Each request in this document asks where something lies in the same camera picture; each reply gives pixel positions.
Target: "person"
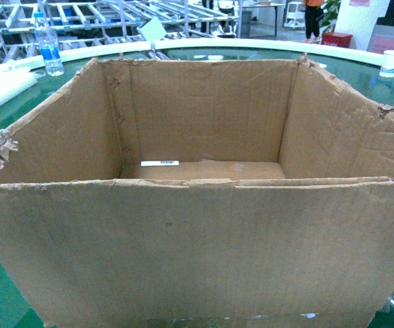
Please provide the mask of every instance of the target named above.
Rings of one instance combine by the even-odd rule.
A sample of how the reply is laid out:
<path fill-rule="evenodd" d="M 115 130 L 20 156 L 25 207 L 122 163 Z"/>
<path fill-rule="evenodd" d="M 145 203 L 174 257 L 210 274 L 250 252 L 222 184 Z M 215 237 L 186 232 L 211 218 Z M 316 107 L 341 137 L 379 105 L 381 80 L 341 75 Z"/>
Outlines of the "person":
<path fill-rule="evenodd" d="M 320 16 L 322 15 L 321 5 L 324 0 L 303 0 L 306 6 L 305 21 L 306 21 L 306 40 L 303 43 L 320 42 Z"/>

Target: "white wall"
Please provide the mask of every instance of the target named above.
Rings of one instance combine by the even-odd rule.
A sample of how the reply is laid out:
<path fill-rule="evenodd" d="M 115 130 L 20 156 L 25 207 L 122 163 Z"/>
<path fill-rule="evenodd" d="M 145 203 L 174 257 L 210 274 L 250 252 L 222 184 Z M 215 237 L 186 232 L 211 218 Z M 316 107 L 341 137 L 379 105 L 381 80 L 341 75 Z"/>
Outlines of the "white wall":
<path fill-rule="evenodd" d="M 342 0 L 335 32 L 352 34 L 350 48 L 367 50 L 378 17 L 386 14 L 390 0 L 371 0 L 369 7 L 354 7 Z"/>

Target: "orange shirt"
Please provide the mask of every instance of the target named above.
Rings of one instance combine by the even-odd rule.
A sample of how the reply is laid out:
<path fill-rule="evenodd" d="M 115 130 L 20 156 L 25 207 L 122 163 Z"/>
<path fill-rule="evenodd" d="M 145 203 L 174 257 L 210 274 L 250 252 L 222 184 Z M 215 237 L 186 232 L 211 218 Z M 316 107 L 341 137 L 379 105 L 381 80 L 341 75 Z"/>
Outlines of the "orange shirt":
<path fill-rule="evenodd" d="M 318 7 L 324 3 L 324 0 L 303 0 L 303 2 L 309 7 Z"/>

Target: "box bottom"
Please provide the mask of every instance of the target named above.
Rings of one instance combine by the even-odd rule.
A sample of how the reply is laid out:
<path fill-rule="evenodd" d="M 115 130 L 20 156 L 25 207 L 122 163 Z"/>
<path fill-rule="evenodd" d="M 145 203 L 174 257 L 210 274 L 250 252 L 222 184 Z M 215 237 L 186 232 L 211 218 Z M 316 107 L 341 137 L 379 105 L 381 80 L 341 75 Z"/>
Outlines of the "box bottom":
<path fill-rule="evenodd" d="M 200 161 L 180 162 L 178 166 L 140 165 L 124 166 L 121 179 L 156 180 L 194 180 L 228 178 L 231 180 L 248 179 L 285 179 L 278 163 L 273 162 L 224 162 Z"/>

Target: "black pants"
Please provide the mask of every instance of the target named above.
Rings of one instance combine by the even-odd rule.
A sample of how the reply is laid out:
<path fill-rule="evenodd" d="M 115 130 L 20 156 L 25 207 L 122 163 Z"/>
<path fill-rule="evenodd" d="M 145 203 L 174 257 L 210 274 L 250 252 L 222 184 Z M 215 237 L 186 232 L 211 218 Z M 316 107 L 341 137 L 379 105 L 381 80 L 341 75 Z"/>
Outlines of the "black pants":
<path fill-rule="evenodd" d="M 316 38 L 320 36 L 320 21 L 318 20 L 319 15 L 320 7 L 306 6 L 305 20 L 307 39 L 311 38 L 312 32 Z"/>

